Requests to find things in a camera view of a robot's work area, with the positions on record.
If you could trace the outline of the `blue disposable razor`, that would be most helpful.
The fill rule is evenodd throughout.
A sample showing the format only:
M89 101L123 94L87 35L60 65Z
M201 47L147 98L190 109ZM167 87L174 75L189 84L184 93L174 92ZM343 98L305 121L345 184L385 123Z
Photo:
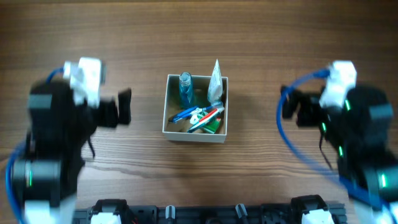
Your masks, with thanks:
M192 115L194 115L198 111L198 109L199 109L198 106L194 106L189 109L183 110L182 112L179 112L176 115L170 117L168 122L176 123L177 121L180 121L181 119L190 118Z

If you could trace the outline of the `blue mouthwash bottle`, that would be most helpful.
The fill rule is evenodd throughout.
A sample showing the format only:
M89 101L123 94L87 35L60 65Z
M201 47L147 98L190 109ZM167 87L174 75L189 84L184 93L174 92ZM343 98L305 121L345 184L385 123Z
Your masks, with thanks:
M183 72L179 76L180 106L191 108L194 104L193 79L190 73Z

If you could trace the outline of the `blue white toothbrush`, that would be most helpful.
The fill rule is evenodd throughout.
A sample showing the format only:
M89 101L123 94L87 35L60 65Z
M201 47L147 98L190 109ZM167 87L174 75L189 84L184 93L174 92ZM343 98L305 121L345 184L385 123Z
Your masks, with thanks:
M200 108L198 106L199 109L198 109L198 111L195 114L198 114L198 113L201 113L201 112L204 112L204 111L208 111L210 109L215 109L217 107L222 107L222 106L223 106L223 102L221 102L221 101L214 102L210 106L207 106L207 107L204 107L204 108Z

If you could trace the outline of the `white lotion tube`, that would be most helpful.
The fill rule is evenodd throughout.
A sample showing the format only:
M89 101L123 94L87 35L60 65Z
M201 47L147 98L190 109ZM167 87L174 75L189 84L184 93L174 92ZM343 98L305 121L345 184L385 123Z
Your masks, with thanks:
M207 99L210 103L219 101L223 94L223 82L221 76L221 69L218 59L216 59L215 66L210 78L208 86Z

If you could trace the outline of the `green white soap box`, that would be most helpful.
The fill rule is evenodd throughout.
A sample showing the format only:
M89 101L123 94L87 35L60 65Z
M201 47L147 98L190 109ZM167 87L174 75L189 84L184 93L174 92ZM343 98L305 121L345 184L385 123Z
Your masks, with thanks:
M193 115L190 118L190 124L194 125L195 123L197 123L200 119L202 119L207 114L208 113L206 111L204 111L204 112ZM221 118L217 117L217 118L213 119L212 121L210 121L209 123L207 123L206 125L204 125L203 127L201 127L200 130L203 131L204 133L214 134L219 129L220 123L221 123Z

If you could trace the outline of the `red teal toothpaste tube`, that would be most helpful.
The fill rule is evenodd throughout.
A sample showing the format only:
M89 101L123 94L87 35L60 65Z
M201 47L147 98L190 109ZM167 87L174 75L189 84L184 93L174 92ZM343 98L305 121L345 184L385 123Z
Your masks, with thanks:
M217 107L217 108L213 109L206 116L204 116L201 119L199 119L191 128L188 129L187 132L188 133L193 133L197 129L200 129L200 128L204 127L210 121L213 121L214 119L216 119L223 111L224 111L224 107Z

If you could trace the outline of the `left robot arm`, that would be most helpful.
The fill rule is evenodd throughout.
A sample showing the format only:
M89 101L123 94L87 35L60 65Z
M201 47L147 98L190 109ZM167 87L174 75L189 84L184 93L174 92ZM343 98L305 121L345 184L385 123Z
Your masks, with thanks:
M65 81L41 80L28 98L31 127L9 171L11 198L24 223L73 223L78 176L85 165L81 149L98 127L131 122L132 91L118 98L76 105Z

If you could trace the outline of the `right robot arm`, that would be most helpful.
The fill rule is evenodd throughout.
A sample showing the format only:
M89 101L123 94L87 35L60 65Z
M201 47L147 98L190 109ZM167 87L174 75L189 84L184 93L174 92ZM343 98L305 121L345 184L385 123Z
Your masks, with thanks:
M337 153L338 180L376 223L397 223L397 157L387 146L394 117L386 94L356 86L343 106L322 108L319 93L282 86L281 117L297 115L297 126L318 127Z

